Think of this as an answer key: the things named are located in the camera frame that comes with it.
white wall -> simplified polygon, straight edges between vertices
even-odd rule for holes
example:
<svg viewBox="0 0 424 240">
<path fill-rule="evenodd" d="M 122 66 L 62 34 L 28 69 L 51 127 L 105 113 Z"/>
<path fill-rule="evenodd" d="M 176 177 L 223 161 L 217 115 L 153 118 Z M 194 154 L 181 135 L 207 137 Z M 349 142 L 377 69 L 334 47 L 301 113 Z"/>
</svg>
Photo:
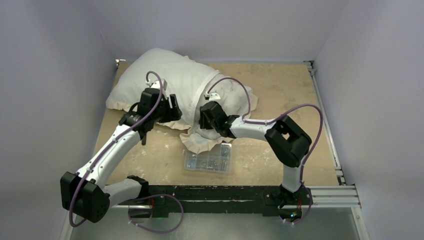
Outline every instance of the white wall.
<svg viewBox="0 0 424 240">
<path fill-rule="evenodd" d="M 348 0 L 90 0 L 116 58 L 165 48 L 198 61 L 313 60 Z"/>
<path fill-rule="evenodd" d="M 91 157 L 115 60 L 86 3 L 0 3 L 0 239 L 58 239 L 59 180 Z"/>
<path fill-rule="evenodd" d="M 350 0 L 317 82 L 371 239 L 423 239 L 424 1 Z"/>
</svg>

white pillow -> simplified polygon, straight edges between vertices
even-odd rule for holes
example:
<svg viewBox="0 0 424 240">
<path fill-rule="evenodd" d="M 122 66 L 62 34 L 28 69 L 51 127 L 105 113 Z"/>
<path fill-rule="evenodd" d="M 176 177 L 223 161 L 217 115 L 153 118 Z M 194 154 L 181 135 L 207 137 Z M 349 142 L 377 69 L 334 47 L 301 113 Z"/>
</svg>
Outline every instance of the white pillow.
<svg viewBox="0 0 424 240">
<path fill-rule="evenodd" d="M 180 134 L 181 141 L 194 153 L 209 151 L 214 145 L 222 141 L 229 142 L 231 138 L 224 138 L 215 130 L 200 129 L 200 110 L 207 101 L 203 97 L 216 81 L 225 77 L 219 71 L 197 63 L 175 52 L 154 48 L 144 53 L 131 64 L 117 85 L 113 88 L 106 100 L 109 109 L 128 111 L 134 103 L 140 101 L 140 95 L 145 88 L 146 73 L 155 71 L 167 82 L 167 94 L 175 94 L 182 116 L 179 121 L 167 122 L 163 125 L 172 129 L 187 130 L 188 134 Z M 258 98 L 249 92 L 252 110 L 256 108 Z M 242 115 L 247 112 L 248 102 L 246 94 L 238 83 L 224 80 L 214 88 L 221 99 L 217 102 L 227 115 Z"/>
</svg>

clear plastic container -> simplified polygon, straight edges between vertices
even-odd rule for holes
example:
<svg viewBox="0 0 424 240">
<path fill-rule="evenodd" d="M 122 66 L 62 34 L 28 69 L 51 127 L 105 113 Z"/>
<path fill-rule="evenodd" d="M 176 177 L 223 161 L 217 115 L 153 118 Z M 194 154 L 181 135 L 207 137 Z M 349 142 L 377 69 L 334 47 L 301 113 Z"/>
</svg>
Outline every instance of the clear plastic container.
<svg viewBox="0 0 424 240">
<path fill-rule="evenodd" d="M 230 172 L 231 144 L 217 144 L 210 151 L 195 154 L 185 152 L 185 169 L 228 174 Z"/>
</svg>

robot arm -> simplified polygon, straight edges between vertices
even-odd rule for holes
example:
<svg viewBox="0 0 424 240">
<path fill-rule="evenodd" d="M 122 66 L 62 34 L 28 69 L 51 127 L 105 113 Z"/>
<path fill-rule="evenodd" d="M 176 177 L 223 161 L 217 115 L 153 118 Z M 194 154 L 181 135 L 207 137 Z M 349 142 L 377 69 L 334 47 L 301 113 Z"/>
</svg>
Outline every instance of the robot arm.
<svg viewBox="0 0 424 240">
<path fill-rule="evenodd" d="M 74 194 L 76 200 L 73 212 L 93 223 L 98 222 L 106 214 L 109 207 L 129 199 L 135 199 L 146 194 L 149 183 L 137 176 L 106 185 L 113 170 L 124 156 L 153 129 L 155 123 L 167 123 L 181 118 L 177 98 L 174 94 L 166 94 L 166 81 L 163 81 L 162 96 L 159 96 L 159 81 L 149 84 L 140 97 L 140 102 L 135 103 L 123 115 L 112 136 L 107 140 L 100 151 L 76 173 L 66 172 L 60 179 L 62 206 L 70 210 Z M 139 120 L 148 114 L 160 98 L 160 102 L 151 115 L 142 124 Z"/>
<path fill-rule="evenodd" d="M 216 101 L 209 101 L 200 108 L 201 129 L 215 129 L 226 138 L 251 138 L 268 142 L 283 164 L 281 186 L 295 193 L 302 185 L 300 166 L 312 140 L 288 115 L 272 124 L 268 122 L 271 120 L 243 120 L 238 115 L 227 116 Z"/>
</svg>

wooden board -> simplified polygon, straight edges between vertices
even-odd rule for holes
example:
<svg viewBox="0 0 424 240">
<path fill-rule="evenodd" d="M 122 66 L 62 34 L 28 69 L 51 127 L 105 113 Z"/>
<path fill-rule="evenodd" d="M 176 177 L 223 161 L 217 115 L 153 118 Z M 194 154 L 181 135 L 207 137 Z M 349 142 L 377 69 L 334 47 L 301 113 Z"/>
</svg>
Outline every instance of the wooden board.
<svg viewBox="0 0 424 240">
<path fill-rule="evenodd" d="M 120 63 L 114 84 L 129 63 Z M 224 75 L 239 79 L 253 89 L 258 104 L 253 119 L 272 119 L 286 110 L 304 103 L 318 104 L 314 87 L 304 64 L 208 64 Z M 96 142 L 97 152 L 111 136 L 123 111 L 107 109 Z M 314 141 L 319 128 L 319 114 L 311 107 L 301 108 L 290 116 Z M 136 145 L 119 163 L 108 184 L 137 175 L 151 185 L 279 185 L 283 165 L 270 146 L 260 140 L 232 141 L 231 171 L 229 174 L 190 171 L 184 168 L 185 146 L 179 135 L 183 131 L 155 125 L 147 134 L 147 145 Z M 325 130 L 307 161 L 305 184 L 337 186 L 335 167 Z"/>
</svg>

